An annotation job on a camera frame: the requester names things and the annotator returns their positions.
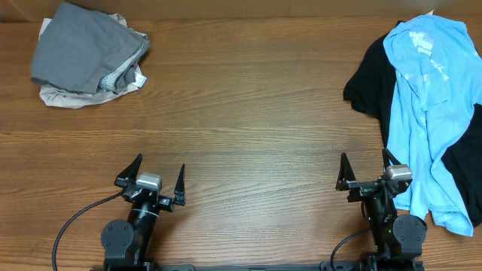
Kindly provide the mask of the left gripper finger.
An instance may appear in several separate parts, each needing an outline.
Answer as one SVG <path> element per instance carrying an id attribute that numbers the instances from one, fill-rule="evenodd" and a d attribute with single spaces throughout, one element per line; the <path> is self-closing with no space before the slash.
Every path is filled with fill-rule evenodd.
<path id="1" fill-rule="evenodd" d="M 139 173 L 140 166 L 142 164 L 142 154 L 138 154 L 138 156 L 125 168 L 118 176 L 117 179 L 133 179 L 136 180 L 136 177 Z"/>
<path id="2" fill-rule="evenodd" d="M 182 164 L 180 169 L 178 180 L 175 185 L 174 195 L 176 199 L 185 198 L 185 164 Z"/>

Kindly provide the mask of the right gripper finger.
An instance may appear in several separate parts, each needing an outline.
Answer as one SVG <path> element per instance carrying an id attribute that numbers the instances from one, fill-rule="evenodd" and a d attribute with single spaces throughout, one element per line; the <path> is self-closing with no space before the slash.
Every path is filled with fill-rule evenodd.
<path id="1" fill-rule="evenodd" d="M 340 171 L 338 174 L 338 181 L 347 180 L 355 181 L 356 177 L 352 170 L 351 164 L 345 152 L 341 154 L 340 157 Z"/>
<path id="2" fill-rule="evenodd" d="M 382 149 L 383 155 L 383 167 L 401 165 L 401 163 L 395 158 L 395 156 L 389 151 L 388 148 Z"/>

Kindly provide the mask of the light blue t-shirt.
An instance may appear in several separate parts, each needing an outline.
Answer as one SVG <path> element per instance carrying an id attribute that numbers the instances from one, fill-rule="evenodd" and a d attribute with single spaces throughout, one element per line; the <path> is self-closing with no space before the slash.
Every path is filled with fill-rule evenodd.
<path id="1" fill-rule="evenodd" d="M 463 22 L 420 15 L 384 39 L 395 68 L 387 148 L 413 180 L 395 206 L 438 226 L 472 236 L 474 227 L 441 158 L 468 129 L 481 102 L 481 57 Z"/>

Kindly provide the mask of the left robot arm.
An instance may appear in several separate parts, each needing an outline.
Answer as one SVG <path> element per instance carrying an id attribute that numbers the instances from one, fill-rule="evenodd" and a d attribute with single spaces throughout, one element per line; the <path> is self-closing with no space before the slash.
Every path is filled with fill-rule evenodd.
<path id="1" fill-rule="evenodd" d="M 151 173 L 139 174 L 142 155 L 117 175 L 114 185 L 120 187 L 120 197 L 131 205 L 125 220 L 109 222 L 101 233 L 105 250 L 104 270 L 158 270 L 154 260 L 147 258 L 154 227 L 161 211 L 173 212 L 184 206 L 185 166 L 175 185 L 174 196 L 163 196 L 162 178 Z"/>

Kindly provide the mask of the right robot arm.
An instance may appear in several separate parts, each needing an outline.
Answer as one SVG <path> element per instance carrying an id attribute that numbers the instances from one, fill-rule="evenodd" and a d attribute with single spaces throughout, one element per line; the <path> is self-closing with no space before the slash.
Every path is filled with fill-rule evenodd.
<path id="1" fill-rule="evenodd" d="M 423 270 L 416 261 L 423 252 L 428 229 L 426 222 L 414 215 L 399 215 L 394 198 L 407 191 L 413 179 L 410 168 L 400 163 L 386 148 L 382 149 L 383 174 L 375 181 L 356 180 L 345 153 L 340 156 L 340 171 L 336 190 L 347 191 L 348 202 L 360 202 L 361 213 L 369 228 L 346 237 L 331 252 L 330 266 L 336 270 L 334 256 L 339 248 L 351 239 L 370 232 L 374 239 L 374 252 L 366 252 L 360 259 L 346 266 L 357 271 Z"/>

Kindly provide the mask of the black t-shirt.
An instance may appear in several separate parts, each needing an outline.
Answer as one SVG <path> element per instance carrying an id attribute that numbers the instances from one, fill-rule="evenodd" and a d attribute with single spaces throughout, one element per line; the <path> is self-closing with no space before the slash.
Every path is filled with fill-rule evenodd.
<path id="1" fill-rule="evenodd" d="M 357 72 L 349 79 L 343 98 L 358 112 L 380 121 L 383 145 L 389 139 L 395 68 L 383 48 L 384 36 L 366 51 Z M 474 105 L 474 115 L 463 136 L 441 158 L 460 192 L 473 227 L 481 224 L 481 105 Z"/>

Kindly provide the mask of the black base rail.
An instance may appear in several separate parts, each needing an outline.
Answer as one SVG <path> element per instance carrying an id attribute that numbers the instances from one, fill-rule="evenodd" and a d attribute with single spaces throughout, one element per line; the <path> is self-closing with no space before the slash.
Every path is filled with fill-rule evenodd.
<path id="1" fill-rule="evenodd" d="M 329 261 L 322 261 L 319 264 L 292 264 L 292 265 L 251 265 L 251 266 L 193 266 L 193 265 L 166 265 L 151 264 L 147 267 L 131 268 L 95 268 L 92 271 L 100 270 L 152 270 L 152 271 L 355 271 L 359 269 L 357 263 L 352 261 L 335 261 L 334 269 Z"/>

